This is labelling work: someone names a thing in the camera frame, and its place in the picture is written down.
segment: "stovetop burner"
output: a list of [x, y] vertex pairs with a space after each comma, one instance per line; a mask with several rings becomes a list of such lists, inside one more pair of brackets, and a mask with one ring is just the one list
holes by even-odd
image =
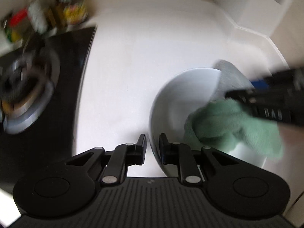
[[44, 40], [0, 57], [0, 188], [72, 155], [74, 118], [95, 27]]
[[11, 64], [0, 81], [6, 133], [20, 133], [39, 118], [54, 93], [59, 73], [59, 57], [48, 47], [25, 53]]

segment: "black plastic base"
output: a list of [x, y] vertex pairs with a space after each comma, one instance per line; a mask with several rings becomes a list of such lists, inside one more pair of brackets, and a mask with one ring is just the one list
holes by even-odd
[[43, 220], [23, 215], [10, 228], [287, 228], [280, 215], [262, 220], [230, 217], [213, 207], [199, 187], [186, 187], [178, 178], [127, 177], [105, 187], [93, 203], [69, 217]]

